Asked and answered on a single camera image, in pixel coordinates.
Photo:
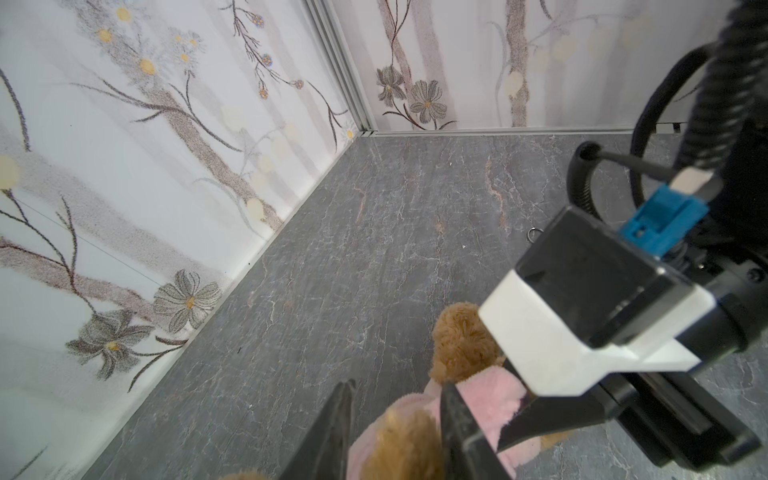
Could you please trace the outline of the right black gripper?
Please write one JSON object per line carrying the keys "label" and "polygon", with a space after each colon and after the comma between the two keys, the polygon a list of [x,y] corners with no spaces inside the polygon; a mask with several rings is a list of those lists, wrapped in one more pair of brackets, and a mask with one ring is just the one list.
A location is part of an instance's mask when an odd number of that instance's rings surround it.
{"label": "right black gripper", "polygon": [[759,437],[694,377],[756,343],[767,329],[767,125],[748,120],[720,171],[723,191],[676,255],[716,308],[679,336],[701,359],[689,373],[611,375],[577,397],[538,397],[501,430],[500,451],[534,437],[617,421],[657,466],[730,466]]}

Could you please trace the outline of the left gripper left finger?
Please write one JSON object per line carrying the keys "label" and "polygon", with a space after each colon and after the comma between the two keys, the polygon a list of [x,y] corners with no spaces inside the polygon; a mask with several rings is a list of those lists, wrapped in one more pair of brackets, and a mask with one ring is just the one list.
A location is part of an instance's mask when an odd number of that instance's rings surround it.
{"label": "left gripper left finger", "polygon": [[344,480],[353,424],[354,380],[339,382],[279,480]]}

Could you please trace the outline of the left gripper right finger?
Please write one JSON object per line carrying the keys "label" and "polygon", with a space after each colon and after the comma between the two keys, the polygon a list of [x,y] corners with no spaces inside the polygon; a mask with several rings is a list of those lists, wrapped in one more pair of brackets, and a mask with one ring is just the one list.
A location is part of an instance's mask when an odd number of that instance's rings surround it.
{"label": "left gripper right finger", "polygon": [[439,413],[446,479],[509,479],[469,407],[452,383],[443,386]]}

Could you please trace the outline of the pink fleece bear hoodie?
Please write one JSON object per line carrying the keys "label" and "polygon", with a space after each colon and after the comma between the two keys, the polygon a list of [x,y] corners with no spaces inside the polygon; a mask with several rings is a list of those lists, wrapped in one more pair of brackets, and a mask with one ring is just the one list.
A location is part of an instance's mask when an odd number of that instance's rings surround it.
{"label": "pink fleece bear hoodie", "polygon": [[[505,451],[502,428],[515,416],[526,390],[512,373],[492,366],[457,384],[462,399],[482,429],[506,473],[533,460],[541,451],[537,438]],[[443,479],[440,435],[442,387],[430,381],[421,393],[395,401],[369,425],[349,449],[348,479]]]}

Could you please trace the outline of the brown teddy bear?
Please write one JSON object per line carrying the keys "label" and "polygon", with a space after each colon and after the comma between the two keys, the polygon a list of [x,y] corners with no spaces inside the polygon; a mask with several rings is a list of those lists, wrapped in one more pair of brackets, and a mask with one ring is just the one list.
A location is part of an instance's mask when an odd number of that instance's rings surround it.
{"label": "brown teddy bear", "polygon": [[[436,381],[442,389],[446,383],[457,387],[459,382],[489,367],[504,368],[501,348],[481,322],[479,308],[474,304],[456,303],[446,307],[436,321],[432,340],[433,357],[429,382]],[[521,410],[526,394],[527,391],[517,413]],[[564,437],[562,433],[555,433],[534,438],[541,441],[543,451]]]}

